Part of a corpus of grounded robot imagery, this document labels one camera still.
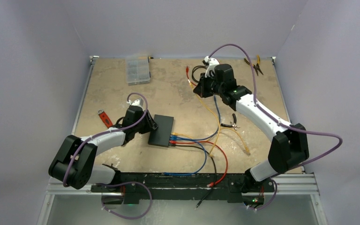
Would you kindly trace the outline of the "black network switch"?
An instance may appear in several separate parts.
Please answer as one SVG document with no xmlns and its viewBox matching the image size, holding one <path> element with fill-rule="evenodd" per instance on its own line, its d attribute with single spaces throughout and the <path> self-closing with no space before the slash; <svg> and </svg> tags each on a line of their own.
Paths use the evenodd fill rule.
<svg viewBox="0 0 360 225">
<path fill-rule="evenodd" d="M 150 132 L 148 144 L 159 147 L 169 147 L 174 117 L 156 114 L 153 119 L 158 127 Z"/>
</svg>

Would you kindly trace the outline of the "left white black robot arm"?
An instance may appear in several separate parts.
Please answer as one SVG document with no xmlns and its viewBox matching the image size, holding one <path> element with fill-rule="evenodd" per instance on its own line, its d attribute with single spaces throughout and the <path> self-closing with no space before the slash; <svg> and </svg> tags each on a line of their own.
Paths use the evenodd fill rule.
<svg viewBox="0 0 360 225">
<path fill-rule="evenodd" d="M 62 182 L 64 187 L 81 189 L 86 184 L 103 184 L 110 192 L 121 186 L 117 169 L 108 165 L 95 165 L 96 156 L 114 147 L 130 142 L 135 134 L 145 134 L 157 130 L 158 124 L 148 110 L 131 105 L 124 117 L 101 133 L 77 137 L 67 136 L 56 156 L 48 174 Z"/>
</svg>

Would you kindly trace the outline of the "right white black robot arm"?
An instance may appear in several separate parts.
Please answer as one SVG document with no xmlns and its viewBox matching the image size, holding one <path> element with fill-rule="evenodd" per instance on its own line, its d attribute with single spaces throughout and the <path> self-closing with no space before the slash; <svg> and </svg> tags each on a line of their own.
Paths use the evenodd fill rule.
<svg viewBox="0 0 360 225">
<path fill-rule="evenodd" d="M 202 98 L 219 96 L 225 105 L 250 119 L 271 141 L 268 158 L 245 171 L 244 188 L 255 191 L 266 179 L 283 174 L 309 158 L 305 128 L 272 114 L 255 99 L 251 90 L 237 84 L 229 64 L 219 64 L 213 72 L 202 73 L 193 92 Z"/>
</svg>

